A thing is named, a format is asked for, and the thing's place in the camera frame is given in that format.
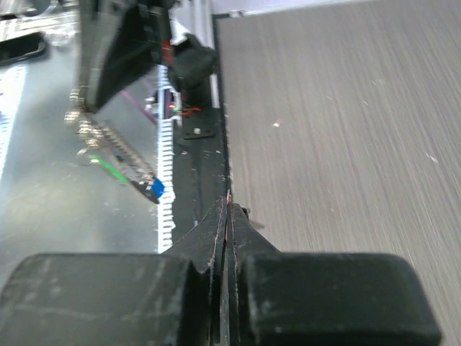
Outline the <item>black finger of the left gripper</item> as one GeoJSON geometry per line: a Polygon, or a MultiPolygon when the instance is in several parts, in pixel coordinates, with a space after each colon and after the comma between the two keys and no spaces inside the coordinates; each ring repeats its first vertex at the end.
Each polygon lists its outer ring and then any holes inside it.
{"type": "Polygon", "coordinates": [[[78,105],[100,111],[162,62],[161,13],[168,1],[80,1],[78,105]]]}

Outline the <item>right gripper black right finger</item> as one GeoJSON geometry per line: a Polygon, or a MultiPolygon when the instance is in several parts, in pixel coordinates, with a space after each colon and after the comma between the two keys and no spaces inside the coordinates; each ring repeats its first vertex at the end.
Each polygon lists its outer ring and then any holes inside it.
{"type": "Polygon", "coordinates": [[[231,345],[439,345],[413,267],[386,253],[281,252],[228,206],[231,345]]]}

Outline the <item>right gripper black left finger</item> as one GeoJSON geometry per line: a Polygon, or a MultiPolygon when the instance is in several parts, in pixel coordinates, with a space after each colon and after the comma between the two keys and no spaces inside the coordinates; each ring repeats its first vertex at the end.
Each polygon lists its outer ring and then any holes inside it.
{"type": "Polygon", "coordinates": [[[3,345],[215,345],[227,202],[160,254],[42,253],[1,292],[3,345]]]}

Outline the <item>blue plastic key tag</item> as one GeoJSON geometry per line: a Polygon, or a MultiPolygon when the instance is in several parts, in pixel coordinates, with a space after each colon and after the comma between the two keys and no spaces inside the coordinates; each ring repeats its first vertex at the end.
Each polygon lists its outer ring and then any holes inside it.
{"type": "Polygon", "coordinates": [[[152,194],[152,196],[154,196],[155,198],[160,198],[163,195],[164,190],[165,186],[163,182],[158,177],[155,177],[152,181],[150,188],[150,193],[152,194]]]}

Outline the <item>green plastic key tag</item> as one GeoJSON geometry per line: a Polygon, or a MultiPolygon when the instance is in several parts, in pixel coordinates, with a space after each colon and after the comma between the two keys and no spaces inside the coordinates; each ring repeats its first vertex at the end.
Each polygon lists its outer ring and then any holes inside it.
{"type": "Polygon", "coordinates": [[[127,184],[128,179],[125,175],[123,175],[121,172],[119,172],[117,169],[115,169],[109,162],[101,159],[97,155],[89,155],[89,162],[91,164],[96,164],[99,165],[101,168],[103,168],[112,178],[117,180],[118,182],[122,184],[127,184]]]}

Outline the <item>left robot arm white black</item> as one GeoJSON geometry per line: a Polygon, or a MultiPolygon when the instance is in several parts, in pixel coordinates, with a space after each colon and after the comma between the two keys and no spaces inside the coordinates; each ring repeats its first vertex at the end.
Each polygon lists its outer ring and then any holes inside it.
{"type": "Polygon", "coordinates": [[[179,92],[209,77],[216,52],[191,33],[172,42],[173,1],[80,1],[79,105],[99,112],[118,92],[164,65],[179,92]]]}

